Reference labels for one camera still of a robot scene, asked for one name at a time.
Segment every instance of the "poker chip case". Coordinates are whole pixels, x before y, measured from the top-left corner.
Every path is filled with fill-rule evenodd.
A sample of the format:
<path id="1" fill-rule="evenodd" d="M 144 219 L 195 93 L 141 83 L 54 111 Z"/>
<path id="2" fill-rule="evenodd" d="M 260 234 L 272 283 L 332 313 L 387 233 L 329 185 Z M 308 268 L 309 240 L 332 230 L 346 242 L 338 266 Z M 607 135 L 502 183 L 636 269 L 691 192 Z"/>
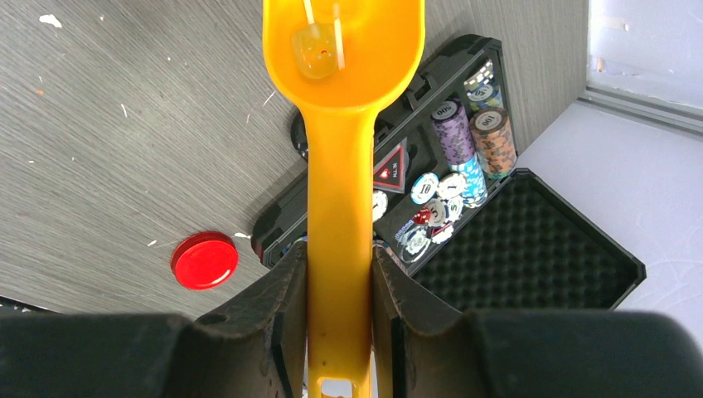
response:
<path id="1" fill-rule="evenodd" d="M 447 99 L 472 112 L 466 84 L 487 62 L 502 108 L 510 114 L 501 42 L 466 35 L 425 63 L 404 94 L 376 119 L 375 164 L 398 147 L 405 149 L 405 193 L 385 192 L 387 210 L 374 223 L 376 239 L 385 240 L 395 253 L 402 249 L 397 235 L 422 207 L 410 198 L 414 182 L 427 172 L 440 178 L 452 172 L 430 116 Z M 304 131 L 301 118 L 292 130 Z M 445 302 L 460 310 L 612 308 L 644 280 L 641 262 L 529 170 L 486 183 L 487 201 L 464 209 L 450 240 L 432 244 L 421 258 L 401 265 Z M 263 265 L 273 267 L 306 234 L 307 190 L 304 172 L 256 221 L 251 245 Z"/>

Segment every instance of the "black foam padding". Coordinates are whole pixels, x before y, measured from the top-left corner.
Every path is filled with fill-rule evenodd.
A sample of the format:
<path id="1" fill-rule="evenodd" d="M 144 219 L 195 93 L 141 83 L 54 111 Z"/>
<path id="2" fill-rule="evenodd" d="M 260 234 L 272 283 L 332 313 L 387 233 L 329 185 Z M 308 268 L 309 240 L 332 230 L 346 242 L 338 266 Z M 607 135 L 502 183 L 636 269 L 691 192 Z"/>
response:
<path id="1" fill-rule="evenodd" d="M 456 309 L 611 308 L 644 266 L 529 175 L 511 178 L 414 279 Z"/>

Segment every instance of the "black case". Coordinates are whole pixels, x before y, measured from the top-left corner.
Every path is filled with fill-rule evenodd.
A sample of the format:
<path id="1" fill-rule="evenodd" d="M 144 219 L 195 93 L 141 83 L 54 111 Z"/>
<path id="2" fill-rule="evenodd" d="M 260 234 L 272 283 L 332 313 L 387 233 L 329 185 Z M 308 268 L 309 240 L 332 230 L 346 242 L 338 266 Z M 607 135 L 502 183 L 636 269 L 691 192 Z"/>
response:
<path id="1" fill-rule="evenodd" d="M 503 74 L 504 65 L 501 42 L 482 36 L 466 35 L 450 42 L 429 64 L 422 67 L 404 94 L 390 107 L 381 112 L 376 120 L 374 163 L 380 162 L 389 151 L 393 150 L 398 143 L 406 138 L 406 147 L 410 155 L 410 167 L 405 179 L 405 194 L 386 192 L 389 197 L 388 210 L 374 224 L 374 231 L 377 236 L 388 242 L 396 253 L 399 248 L 394 235 L 421 208 L 421 206 L 415 205 L 410 199 L 410 188 L 415 180 L 426 172 L 434 172 L 440 178 L 450 173 L 429 116 L 447 98 L 456 97 L 462 100 L 470 118 L 468 97 L 465 95 L 463 82 L 483 66 L 488 59 L 493 62 L 494 80 L 501 87 L 503 107 L 510 114 L 510 96 Z M 293 129 L 304 129 L 302 118 L 298 117 L 295 119 Z M 307 173 L 304 172 L 303 175 L 296 179 L 285 193 L 264 211 L 255 223 L 251 239 L 252 249 L 259 256 L 262 264 L 269 268 L 273 267 L 281 259 L 284 250 L 306 232 L 307 176 Z M 615 255 L 615 253 L 622 254 L 618 256 L 617 261 L 610 259 L 602 263 L 603 267 L 599 268 L 604 270 L 605 276 L 601 277 L 598 274 L 598 281 L 611 277 L 618 279 L 617 283 L 603 283 L 599 285 L 601 287 L 606 286 L 604 289 L 608 290 L 607 292 L 601 288 L 585 288 L 584 284 L 589 284 L 593 287 L 598 282 L 593 282 L 591 276 L 580 278 L 584 284 L 574 278 L 570 278 L 573 272 L 582 274 L 586 263 L 593 265 L 593 261 L 595 261 L 596 264 L 600 264 L 598 259 L 590 259 L 588 261 L 574 259 L 574 263 L 579 265 L 560 265 L 545 268 L 541 265 L 542 263 L 552 264 L 549 253 L 561 252 L 558 250 L 543 250 L 542 258 L 534 259 L 534 261 L 530 262 L 532 271 L 528 270 L 527 274 L 516 276 L 514 271 L 510 271 L 509 262 L 499 262 L 497 260 L 501 258 L 500 255 L 495 255 L 492 257 L 495 261 L 480 267 L 477 267 L 473 259 L 469 258 L 472 255 L 472 243 L 475 242 L 477 237 L 480 238 L 485 236 L 485 234 L 479 233 L 476 235 L 472 232 L 473 235 L 465 238 L 464 227 L 468 221 L 479 213 L 486 215 L 487 212 L 484 212 L 483 209 L 494 207 L 492 203 L 494 203 L 497 194 L 502 191 L 502 187 L 505 184 L 514 184 L 515 181 L 523 181 L 526 178 L 534 180 L 537 185 L 542 187 L 543 192 L 550 192 L 550 196 L 545 196 L 545 202 L 541 203 L 540 206 L 546 206 L 545 208 L 549 206 L 559 207 L 558 211 L 569 215 L 567 218 L 571 220 L 570 222 L 579 226 L 589 226 L 590 229 L 587 231 L 574 232 L 576 235 L 584 239 L 589 237 L 591 240 L 597 240 L 604 245 L 602 247 L 607 245 L 608 248 L 604 249 L 606 253 L 611 255 Z M 620 246 L 612 242 L 597 228 L 590 225 L 584 217 L 551 192 L 531 172 L 527 170 L 516 171 L 510 177 L 503 178 L 500 181 L 487 180 L 487 183 L 489 192 L 487 204 L 478 209 L 465 209 L 462 218 L 454 223 L 453 238 L 449 242 L 445 242 L 442 245 L 432 244 L 421 259 L 412 264 L 405 264 L 406 272 L 414 275 L 415 280 L 455 308 L 534 308 L 554 306 L 611 308 L 644 279 L 644 266 L 641 262 L 624 252 Z M 511 208 L 503 213 L 510 213 L 515 210 Z M 555 220 L 544 222 L 546 226 L 557 223 Z M 527 233 L 527 231 L 516 233 L 523 234 Z M 497 250 L 506 247 L 499 244 L 494 246 Z M 579 252 L 579 255 L 583 254 L 587 255 L 588 253 Z M 483 277 L 481 269 L 502 270 L 496 273 L 486 271 L 491 276 Z M 530 276 L 533 271 L 559 274 L 557 279 L 555 279 L 556 277 L 550 279 L 549 276 L 545 276 L 545 278 L 549 281 L 557 281 L 550 288 L 550 292 L 555 292 L 559 289 L 563 289 L 563 292 L 560 290 L 561 293 L 552 294 L 551 298 L 543 297 L 537 290 L 545 287 L 544 282 L 539 282 L 539 279 L 534 279 L 533 276 Z M 521 287 L 517 289 L 510 283 L 510 280 L 515 277 L 518 279 L 523 278 L 524 280 L 529 279 L 535 283 L 525 282 L 520 284 Z M 561 283 L 562 277 L 565 278 L 563 286 Z M 482 288 L 483 285 L 488 286 L 491 284 L 501 284 L 502 288 L 494 289 L 490 286 L 487 290 Z M 586 299 L 586 295 L 593 293 L 591 291 L 593 289 L 597 290 L 595 296 L 598 298 L 592 299 L 593 297 L 589 296 Z"/>

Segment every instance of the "yellow spoon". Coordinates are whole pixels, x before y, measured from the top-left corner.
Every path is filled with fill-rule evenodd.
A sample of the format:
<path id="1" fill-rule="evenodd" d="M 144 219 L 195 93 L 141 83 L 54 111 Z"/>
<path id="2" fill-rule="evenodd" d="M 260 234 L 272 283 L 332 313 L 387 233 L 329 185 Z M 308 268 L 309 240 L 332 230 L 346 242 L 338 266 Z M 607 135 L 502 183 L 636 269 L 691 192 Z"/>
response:
<path id="1" fill-rule="evenodd" d="M 344 68 L 328 74 L 336 4 Z M 338 379 L 368 397 L 373 127 L 417 69 L 424 0 L 312 0 L 312 10 L 316 25 L 303 0 L 264 0 L 266 67 L 308 135 L 308 394 Z"/>

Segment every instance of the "wood grain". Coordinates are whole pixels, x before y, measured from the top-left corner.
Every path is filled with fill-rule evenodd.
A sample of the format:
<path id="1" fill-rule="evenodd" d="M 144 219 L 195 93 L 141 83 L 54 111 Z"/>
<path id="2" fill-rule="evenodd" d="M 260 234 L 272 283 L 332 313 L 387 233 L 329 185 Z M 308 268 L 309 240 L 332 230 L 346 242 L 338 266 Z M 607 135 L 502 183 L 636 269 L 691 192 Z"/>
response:
<path id="1" fill-rule="evenodd" d="M 196 316 L 264 274 L 240 238 L 240 267 L 217 289 L 185 290 L 168 266 L 192 233 L 250 231 L 305 167 L 293 106 L 280 94 L 264 106 L 260 1 L 0 9 L 0 296 Z M 425 57 L 462 33 L 502 39 L 524 148 L 584 88 L 587 12 L 586 0 L 427 2 Z"/>

